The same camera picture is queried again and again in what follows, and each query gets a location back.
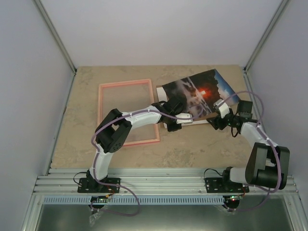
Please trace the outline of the white mat board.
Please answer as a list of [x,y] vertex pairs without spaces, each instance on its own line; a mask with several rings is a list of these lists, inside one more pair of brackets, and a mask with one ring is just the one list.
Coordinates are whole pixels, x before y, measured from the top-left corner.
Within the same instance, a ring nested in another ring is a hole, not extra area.
[[[167,101],[168,97],[167,94],[165,92],[165,90],[163,89],[162,86],[157,86],[156,87],[156,91],[157,91],[157,96],[159,101]],[[190,108],[191,106],[195,105],[195,104],[199,104],[201,103],[201,98],[199,96],[196,97],[187,97],[187,106],[188,108]],[[182,123],[182,126],[189,126],[189,125],[199,125],[199,124],[208,124],[206,119],[202,119],[202,116],[199,116],[198,119],[195,119],[193,122],[188,123]]]

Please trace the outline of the sunset landscape photo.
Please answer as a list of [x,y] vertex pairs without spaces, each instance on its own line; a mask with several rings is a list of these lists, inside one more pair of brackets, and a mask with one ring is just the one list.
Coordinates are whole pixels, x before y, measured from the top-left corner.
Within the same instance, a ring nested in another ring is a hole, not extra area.
[[216,69],[169,82],[162,86],[168,99],[176,97],[184,104],[184,113],[200,118],[215,112],[214,103],[227,100],[232,106],[240,98]]

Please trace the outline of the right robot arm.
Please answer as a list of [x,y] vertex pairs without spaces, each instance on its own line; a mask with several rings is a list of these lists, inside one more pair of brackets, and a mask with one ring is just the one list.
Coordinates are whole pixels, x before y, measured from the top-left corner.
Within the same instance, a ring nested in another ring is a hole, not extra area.
[[207,120],[215,130],[230,127],[233,137],[241,135],[252,147],[246,167],[227,167],[223,171],[220,182],[226,192],[246,184],[274,193],[287,183],[290,150],[268,137],[253,119],[252,106],[251,101],[239,101],[234,113],[223,100],[218,100],[214,104],[217,116]]

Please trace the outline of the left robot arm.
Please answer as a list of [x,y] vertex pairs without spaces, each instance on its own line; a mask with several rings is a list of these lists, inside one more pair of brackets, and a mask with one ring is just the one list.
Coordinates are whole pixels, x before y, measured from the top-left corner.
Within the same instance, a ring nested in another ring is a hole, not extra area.
[[124,143],[131,131],[147,125],[164,123],[169,132],[181,129],[182,123],[192,122],[192,115],[183,111],[183,103],[173,97],[159,101],[133,112],[111,110],[96,128],[91,144],[96,149],[93,164],[86,177],[79,181],[79,192],[103,192],[107,186],[115,186],[119,180],[109,180],[108,168],[113,157]]

